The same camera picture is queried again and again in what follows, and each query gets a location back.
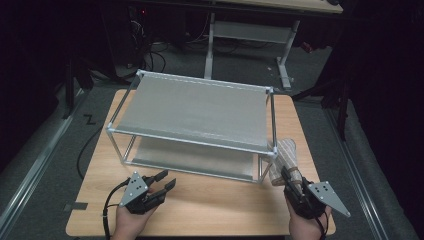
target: wrist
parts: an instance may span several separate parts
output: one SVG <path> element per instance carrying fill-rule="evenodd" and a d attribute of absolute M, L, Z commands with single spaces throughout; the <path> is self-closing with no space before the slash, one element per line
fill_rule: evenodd
<path fill-rule="evenodd" d="M 125 230 L 116 230 L 111 237 L 111 240 L 134 240 L 138 234 L 132 234 Z"/>

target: hand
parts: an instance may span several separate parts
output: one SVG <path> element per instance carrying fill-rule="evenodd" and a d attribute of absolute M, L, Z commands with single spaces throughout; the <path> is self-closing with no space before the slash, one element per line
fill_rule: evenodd
<path fill-rule="evenodd" d="M 131 214 L 126 207 L 117 207 L 116 227 L 112 239 L 134 240 L 144 230 L 150 216 L 152 216 L 158 207 L 150 209 L 143 215 Z"/>
<path fill-rule="evenodd" d="M 289 208 L 290 213 L 290 222 L 289 222 L 289 231 L 290 236 L 294 240 L 318 240 L 321 237 L 321 229 L 315 219 L 305 219 L 296 214 L 293 206 L 290 204 L 286 198 L 287 207 Z M 331 215 L 331 208 L 327 206 L 325 208 L 327 216 Z M 324 230 L 327 229 L 327 216 L 322 214 L 318 220 L 321 222 Z"/>

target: lower shelf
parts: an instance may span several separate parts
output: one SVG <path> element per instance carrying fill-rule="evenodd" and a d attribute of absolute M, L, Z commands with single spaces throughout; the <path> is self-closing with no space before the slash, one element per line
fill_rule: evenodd
<path fill-rule="evenodd" d="M 257 182 L 262 175 L 258 154 L 143 137 L 134 146 L 133 165 Z"/>

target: wooden table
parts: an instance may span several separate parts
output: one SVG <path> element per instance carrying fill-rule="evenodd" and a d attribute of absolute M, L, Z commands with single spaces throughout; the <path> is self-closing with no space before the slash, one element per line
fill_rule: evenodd
<path fill-rule="evenodd" d="M 112 117 L 124 90 L 119 90 L 107 117 Z M 310 181 L 319 182 L 302 127 L 289 96 L 275 96 L 277 136 L 292 138 L 297 145 L 298 165 Z M 110 191 L 133 171 L 155 175 L 161 170 L 122 165 L 105 131 L 102 131 L 76 199 L 88 203 L 85 210 L 74 209 L 66 227 L 71 236 L 103 236 L 102 210 Z M 175 188 L 150 218 L 143 236 L 270 236 L 288 235 L 289 213 L 283 187 L 273 187 L 268 176 L 262 184 L 170 171 L 168 177 L 152 185 L 161 189 L 173 178 Z M 110 203 L 118 203 L 124 189 Z M 114 231 L 115 210 L 109 210 L 109 226 Z M 335 232 L 330 219 L 328 234 Z"/>

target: gray floor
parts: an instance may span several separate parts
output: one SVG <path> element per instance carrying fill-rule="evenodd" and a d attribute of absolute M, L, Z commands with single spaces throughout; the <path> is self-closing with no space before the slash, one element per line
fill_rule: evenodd
<path fill-rule="evenodd" d="M 191 46 L 181 51 L 172 46 L 155 45 L 155 50 L 164 49 L 160 52 L 166 59 L 164 72 L 202 77 L 205 50 L 194 49 L 200 45 Z M 279 45 L 238 46 L 233 51 L 228 45 L 217 46 L 213 78 L 281 88 L 275 63 L 280 49 Z M 330 53 L 330 48 L 312 53 L 293 48 L 286 64 L 289 75 L 294 78 L 293 89 L 285 93 L 293 95 L 312 87 Z M 153 57 L 153 71 L 160 71 L 162 59 Z M 130 71 L 119 66 L 118 69 L 122 74 Z M 61 101 L 57 111 L 0 176 L 1 233 L 5 239 L 6 236 L 7 239 L 75 239 L 66 234 L 65 227 L 70 214 L 67 206 L 75 200 L 82 182 L 77 161 L 80 158 L 80 169 L 84 173 L 97 141 L 96 132 L 105 121 L 115 91 L 120 88 L 125 87 L 96 81 L 93 90 L 78 98 L 81 104 L 67 121 L 62 119 L 66 110 L 63 95 L 58 96 Z M 349 105 L 347 141 L 341 142 L 334 132 L 333 116 L 337 109 L 321 109 L 317 97 L 308 97 L 295 105 L 320 178 L 330 181 L 352 213 L 351 218 L 334 213 L 337 231 L 328 239 L 418 239 L 374 159 L 354 108 Z M 60 134 L 63 124 L 69 127 Z M 30 182 L 25 177 L 32 173 L 33 166 L 41 165 L 48 152 L 46 146 L 55 136 L 60 141 L 43 165 L 42 177 Z M 14 196 L 22 196 L 17 189 L 28 184 L 31 187 L 23 196 L 27 201 L 19 204 L 12 201 Z M 6 219 L 10 212 L 16 218 Z"/>

